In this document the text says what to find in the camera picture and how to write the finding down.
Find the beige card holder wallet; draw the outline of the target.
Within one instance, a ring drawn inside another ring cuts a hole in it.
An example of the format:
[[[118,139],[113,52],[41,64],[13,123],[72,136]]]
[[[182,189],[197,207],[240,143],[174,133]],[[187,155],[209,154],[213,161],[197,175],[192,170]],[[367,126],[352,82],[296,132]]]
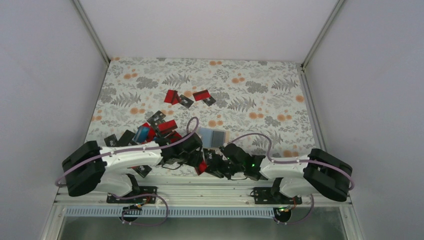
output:
[[[202,141],[203,148],[218,149],[229,141],[229,131],[201,127],[197,135]]]

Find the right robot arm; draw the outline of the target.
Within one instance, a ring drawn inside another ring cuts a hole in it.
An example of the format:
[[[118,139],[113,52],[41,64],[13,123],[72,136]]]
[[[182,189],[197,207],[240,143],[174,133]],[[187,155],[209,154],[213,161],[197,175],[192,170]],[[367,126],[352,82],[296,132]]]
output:
[[[236,174],[252,181],[273,181],[271,198],[278,204],[296,196],[321,194],[344,202],[353,187],[353,168],[346,162],[319,149],[298,157],[269,159],[253,155],[230,143],[220,148],[222,154],[204,149],[205,172],[218,178],[232,180]]]

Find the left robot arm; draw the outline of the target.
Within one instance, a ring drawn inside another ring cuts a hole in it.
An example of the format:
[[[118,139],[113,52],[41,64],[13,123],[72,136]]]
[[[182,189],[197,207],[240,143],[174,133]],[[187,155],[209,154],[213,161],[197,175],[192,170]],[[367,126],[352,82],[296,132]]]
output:
[[[171,142],[160,137],[141,145],[99,146],[88,141],[62,162],[63,179],[68,195],[80,197],[92,191],[110,193],[131,203],[139,197],[139,188],[131,171],[134,167],[200,164],[192,154],[202,148],[201,138],[194,132]]]

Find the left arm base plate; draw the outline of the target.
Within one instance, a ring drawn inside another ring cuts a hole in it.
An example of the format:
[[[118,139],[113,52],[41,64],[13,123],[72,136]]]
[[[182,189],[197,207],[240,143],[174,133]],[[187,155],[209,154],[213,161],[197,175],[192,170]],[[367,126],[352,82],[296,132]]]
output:
[[[156,202],[156,197],[154,196],[142,196],[135,197],[138,195],[144,194],[156,194],[158,188],[156,186],[139,186],[138,190],[132,190],[127,195],[124,195],[124,198],[130,199],[120,199],[115,196],[108,194],[106,198],[106,202],[108,204],[154,204]]]

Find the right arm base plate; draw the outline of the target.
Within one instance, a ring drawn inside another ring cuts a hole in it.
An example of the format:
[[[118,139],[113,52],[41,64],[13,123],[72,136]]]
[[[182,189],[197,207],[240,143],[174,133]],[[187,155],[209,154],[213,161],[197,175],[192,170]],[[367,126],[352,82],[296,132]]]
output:
[[[254,187],[250,193],[256,205],[300,205],[303,203],[301,197],[287,197],[271,187]]]

